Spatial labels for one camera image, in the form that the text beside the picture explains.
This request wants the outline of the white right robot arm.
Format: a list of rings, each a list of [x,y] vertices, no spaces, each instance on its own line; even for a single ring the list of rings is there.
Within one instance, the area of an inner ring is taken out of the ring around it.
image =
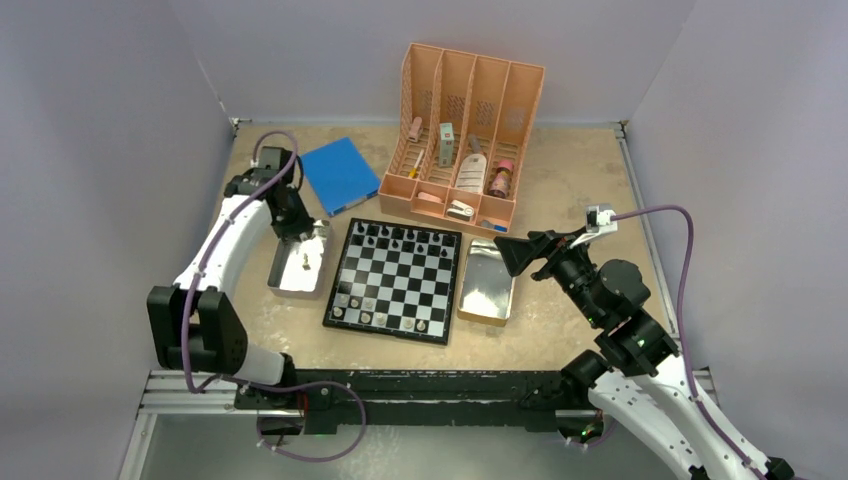
[[[585,351],[563,369],[564,399],[601,409],[679,479],[794,478],[786,460],[747,441],[693,380],[677,342],[643,308],[650,291],[639,268],[624,260],[591,261],[590,242],[613,231],[589,227],[494,240],[513,277],[544,260],[532,279],[554,279],[599,332],[600,350]]]

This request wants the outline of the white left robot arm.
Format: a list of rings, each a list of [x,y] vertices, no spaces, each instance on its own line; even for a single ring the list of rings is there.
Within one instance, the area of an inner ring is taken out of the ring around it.
[[[189,266],[146,299],[160,366],[260,384],[272,408],[297,399],[291,358],[252,343],[230,299],[246,261],[267,230],[285,246],[312,236],[311,217],[294,185],[300,160],[285,148],[257,147],[250,168],[225,186],[217,220]]]

